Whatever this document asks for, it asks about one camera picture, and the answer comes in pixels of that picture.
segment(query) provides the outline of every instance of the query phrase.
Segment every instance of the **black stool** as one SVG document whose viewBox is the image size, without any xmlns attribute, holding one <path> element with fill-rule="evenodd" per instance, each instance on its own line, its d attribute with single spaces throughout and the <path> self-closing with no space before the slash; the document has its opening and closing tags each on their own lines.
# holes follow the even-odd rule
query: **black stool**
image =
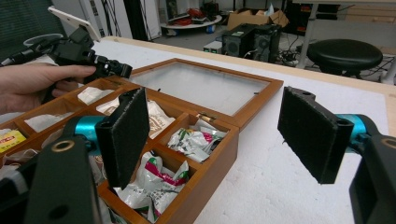
<svg viewBox="0 0 396 224">
<path fill-rule="evenodd" d="M 306 56 L 323 73 L 359 79 L 362 79 L 362 70 L 374 68 L 382 62 L 382 52 L 378 48 L 351 39 L 328 39 L 310 44 Z"/>
</svg>

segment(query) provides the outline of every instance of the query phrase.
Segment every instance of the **yellow package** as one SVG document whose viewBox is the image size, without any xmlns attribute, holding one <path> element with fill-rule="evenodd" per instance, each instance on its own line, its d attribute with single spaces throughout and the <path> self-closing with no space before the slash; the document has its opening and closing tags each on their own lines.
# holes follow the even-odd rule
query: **yellow package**
<svg viewBox="0 0 396 224">
<path fill-rule="evenodd" d="M 9 148 L 23 142 L 26 138 L 16 130 L 0 135 L 0 152 L 4 152 Z"/>
</svg>

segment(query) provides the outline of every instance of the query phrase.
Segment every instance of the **wooden tray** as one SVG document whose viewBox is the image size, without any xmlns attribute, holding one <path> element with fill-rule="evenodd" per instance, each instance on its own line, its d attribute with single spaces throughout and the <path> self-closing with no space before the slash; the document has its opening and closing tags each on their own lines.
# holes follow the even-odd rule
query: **wooden tray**
<svg viewBox="0 0 396 224">
<path fill-rule="evenodd" d="M 283 81 L 277 79 L 180 59 L 155 63 L 135 69 L 129 80 L 121 77 L 96 79 L 78 90 L 1 124 L 0 129 L 19 130 L 27 139 L 1 153 L 0 158 L 3 159 L 6 153 L 12 154 L 28 148 L 40 150 L 43 142 L 52 133 L 62 129 L 70 118 L 103 116 L 96 110 L 98 105 L 117 98 L 125 91 L 144 86 L 147 88 L 148 99 L 155 101 L 168 117 L 176 120 L 154 139 L 149 138 L 142 153 L 151 150 L 156 152 L 163 159 L 163 166 L 173 172 L 183 161 L 189 164 L 189 182 L 156 223 L 192 223 L 236 160 L 239 133 L 282 84 Z M 113 92 L 91 105 L 85 105 L 77 96 L 88 87 Z M 72 112 L 72 115 L 39 133 L 25 123 L 26 119 L 37 115 L 67 112 Z M 203 119 L 217 129 L 227 132 L 209 158 L 202 163 L 193 161 L 166 146 L 175 131 L 188 128 L 198 119 Z M 115 195 L 106 181 L 98 187 L 98 193 L 113 211 L 128 222 L 149 223 Z"/>
</svg>

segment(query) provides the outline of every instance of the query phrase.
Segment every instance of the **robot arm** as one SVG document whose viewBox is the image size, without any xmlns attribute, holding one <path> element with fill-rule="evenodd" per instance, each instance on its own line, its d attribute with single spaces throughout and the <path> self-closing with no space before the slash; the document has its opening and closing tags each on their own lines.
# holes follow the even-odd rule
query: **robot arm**
<svg viewBox="0 0 396 224">
<path fill-rule="evenodd" d="M 333 184 L 347 147 L 362 156 L 349 194 L 356 223 L 396 223 L 396 138 L 364 115 L 334 115 L 308 91 L 286 87 L 279 131 L 320 184 Z"/>
</svg>

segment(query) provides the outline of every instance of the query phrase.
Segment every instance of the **glass lid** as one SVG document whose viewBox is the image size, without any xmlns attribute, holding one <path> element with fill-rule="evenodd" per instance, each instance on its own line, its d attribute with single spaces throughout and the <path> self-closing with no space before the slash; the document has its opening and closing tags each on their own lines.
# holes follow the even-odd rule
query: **glass lid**
<svg viewBox="0 0 396 224">
<path fill-rule="evenodd" d="M 134 74 L 130 81 L 232 116 L 270 82 L 188 63 L 169 63 Z"/>
</svg>

